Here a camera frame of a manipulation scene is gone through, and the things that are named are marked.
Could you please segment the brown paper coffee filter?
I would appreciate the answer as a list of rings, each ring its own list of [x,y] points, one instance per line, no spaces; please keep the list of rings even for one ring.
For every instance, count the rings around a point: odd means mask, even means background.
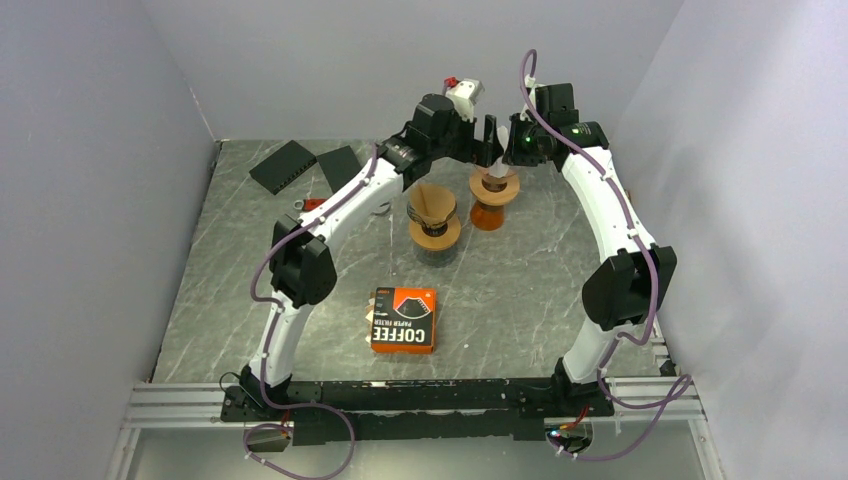
[[[420,183],[413,186],[409,193],[411,202],[425,220],[444,219],[449,210],[456,205],[453,192],[443,186]]]

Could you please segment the grey ribbed glass dripper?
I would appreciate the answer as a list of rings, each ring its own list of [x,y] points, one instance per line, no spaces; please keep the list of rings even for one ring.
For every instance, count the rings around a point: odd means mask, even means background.
[[[407,203],[406,213],[408,218],[419,225],[423,233],[429,237],[442,236],[448,230],[448,223],[456,215],[457,206],[454,205],[441,220],[425,220],[415,209],[411,202]]]

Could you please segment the orange coffee filter box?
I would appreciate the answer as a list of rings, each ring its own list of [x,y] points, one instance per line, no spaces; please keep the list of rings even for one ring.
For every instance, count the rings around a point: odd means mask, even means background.
[[[366,307],[370,348],[380,354],[432,354],[436,346],[437,292],[432,288],[379,287]]]

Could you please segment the white paper coffee filter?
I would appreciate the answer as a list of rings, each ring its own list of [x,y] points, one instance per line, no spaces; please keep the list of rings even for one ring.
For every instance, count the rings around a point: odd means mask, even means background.
[[[505,125],[498,126],[493,142],[494,162],[488,169],[488,174],[496,179],[504,179],[510,175],[510,166],[505,163],[504,155],[509,141],[509,128]]]

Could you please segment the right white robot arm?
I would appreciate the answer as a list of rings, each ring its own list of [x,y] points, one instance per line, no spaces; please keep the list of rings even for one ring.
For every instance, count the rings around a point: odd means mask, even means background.
[[[563,355],[567,378],[551,388],[557,411],[574,415],[590,399],[617,340],[644,344],[638,325],[656,316],[677,266],[670,246],[658,245],[624,192],[602,127],[582,122],[569,83],[524,81],[525,105],[510,118],[504,161],[531,167],[551,162],[577,195],[592,229],[600,264],[582,287],[586,318]]]

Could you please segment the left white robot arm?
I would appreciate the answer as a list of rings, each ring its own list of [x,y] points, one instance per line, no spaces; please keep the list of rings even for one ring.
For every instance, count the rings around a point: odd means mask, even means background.
[[[451,158],[488,166],[493,160],[495,126],[474,137],[474,108],[484,87],[465,78],[426,94],[401,130],[376,144],[365,165],[317,209],[274,227],[272,246],[258,267],[271,274],[271,292],[261,296],[253,279],[255,302],[270,306],[260,345],[240,374],[249,392],[248,407],[264,420],[279,417],[288,399],[294,357],[314,307],[334,289],[334,264],[348,235],[379,206],[391,202],[426,176],[433,162]]]

